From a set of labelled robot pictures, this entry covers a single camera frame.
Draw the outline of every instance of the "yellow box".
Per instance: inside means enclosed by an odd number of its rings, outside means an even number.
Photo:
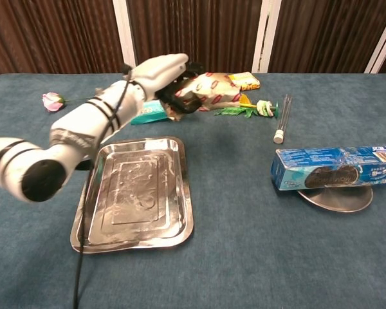
[[[231,74],[229,77],[241,91],[260,88],[260,82],[250,72]]]

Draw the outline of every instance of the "metal plate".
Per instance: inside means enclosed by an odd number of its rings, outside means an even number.
[[[174,137],[116,142],[96,159],[85,211],[84,253],[170,247],[193,231],[185,149]],[[84,188],[70,241],[80,249]]]
[[[297,191],[307,201],[337,212],[361,211],[373,200],[371,186],[363,187],[333,187]]]

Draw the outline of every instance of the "robotic hand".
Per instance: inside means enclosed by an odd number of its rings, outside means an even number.
[[[0,187],[22,201],[46,201],[69,180],[76,166],[128,124],[152,100],[186,71],[187,55],[151,58],[131,70],[122,101],[125,80],[119,80],[86,103],[58,119],[50,129],[46,150],[20,138],[0,138]],[[114,120],[104,136],[117,104]]]

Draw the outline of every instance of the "round metal plate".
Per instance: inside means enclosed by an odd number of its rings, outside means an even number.
[[[371,186],[333,187],[297,191],[307,201],[337,212],[361,211],[370,205],[373,199]]]

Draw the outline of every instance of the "cookie image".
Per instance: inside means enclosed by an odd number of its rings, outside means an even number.
[[[337,170],[330,167],[318,167],[305,179],[304,185],[309,189],[326,186],[348,186],[354,184],[359,178],[359,172],[352,165],[343,165]]]
[[[314,188],[321,188],[330,180],[332,169],[330,167],[318,167],[314,169],[309,176],[304,180],[304,185],[307,188],[314,189]]]

